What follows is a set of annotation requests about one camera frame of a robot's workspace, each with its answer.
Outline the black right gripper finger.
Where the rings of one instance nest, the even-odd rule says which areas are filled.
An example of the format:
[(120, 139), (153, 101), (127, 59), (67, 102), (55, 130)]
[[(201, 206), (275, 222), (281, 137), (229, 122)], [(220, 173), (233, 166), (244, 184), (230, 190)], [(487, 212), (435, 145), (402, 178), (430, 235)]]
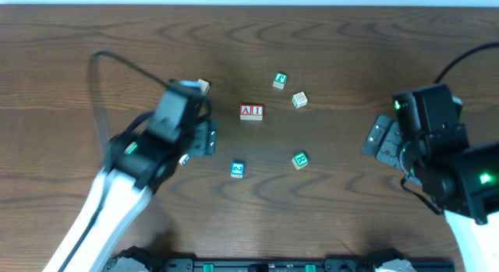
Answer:
[(392, 118), (386, 115), (379, 115), (370, 130), (368, 141), (371, 143), (382, 143), (393, 122)]
[(368, 138), (362, 146), (362, 152), (369, 156), (376, 156), (380, 148), (380, 143), (374, 138)]

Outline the red letter A block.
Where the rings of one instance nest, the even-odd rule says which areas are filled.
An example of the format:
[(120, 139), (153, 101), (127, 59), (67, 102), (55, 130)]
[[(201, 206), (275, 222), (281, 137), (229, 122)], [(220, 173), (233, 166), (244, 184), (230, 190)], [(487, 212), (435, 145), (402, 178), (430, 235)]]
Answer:
[(252, 106), (250, 104), (241, 104), (239, 110), (239, 117), (241, 120), (251, 120)]

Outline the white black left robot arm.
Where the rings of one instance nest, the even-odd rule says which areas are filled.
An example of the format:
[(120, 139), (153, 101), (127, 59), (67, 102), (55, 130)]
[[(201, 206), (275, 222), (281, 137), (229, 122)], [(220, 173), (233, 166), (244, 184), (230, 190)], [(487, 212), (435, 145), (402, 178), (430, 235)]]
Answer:
[(103, 167), (46, 271), (102, 270), (128, 227), (174, 175), (182, 156), (214, 153), (217, 121), (195, 125), (179, 145), (171, 145), (148, 130), (135, 133), (148, 117), (140, 115), (108, 142)]

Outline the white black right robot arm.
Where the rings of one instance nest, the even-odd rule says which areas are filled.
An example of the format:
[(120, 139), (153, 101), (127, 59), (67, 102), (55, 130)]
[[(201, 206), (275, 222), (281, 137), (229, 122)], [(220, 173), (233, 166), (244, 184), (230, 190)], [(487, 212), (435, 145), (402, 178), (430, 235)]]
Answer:
[(470, 146), (462, 123), (424, 129), (417, 118), (379, 115), (363, 153), (400, 170), (401, 186), (445, 217), (467, 271), (498, 269), (498, 144)]

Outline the red letter I block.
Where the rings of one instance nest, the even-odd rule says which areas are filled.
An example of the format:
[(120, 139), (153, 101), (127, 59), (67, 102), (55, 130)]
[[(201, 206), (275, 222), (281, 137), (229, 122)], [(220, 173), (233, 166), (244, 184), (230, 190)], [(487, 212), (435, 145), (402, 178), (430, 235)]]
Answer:
[(263, 105), (252, 105), (251, 106), (251, 117), (252, 120), (262, 121), (264, 117), (264, 106)]

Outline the blue number 2 block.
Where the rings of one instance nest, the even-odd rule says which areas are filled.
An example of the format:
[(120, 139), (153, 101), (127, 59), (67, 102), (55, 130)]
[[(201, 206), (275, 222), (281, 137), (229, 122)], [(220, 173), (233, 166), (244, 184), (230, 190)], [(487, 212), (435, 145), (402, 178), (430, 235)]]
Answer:
[(242, 178), (244, 175), (245, 164), (242, 162), (232, 162), (230, 175), (232, 178)]

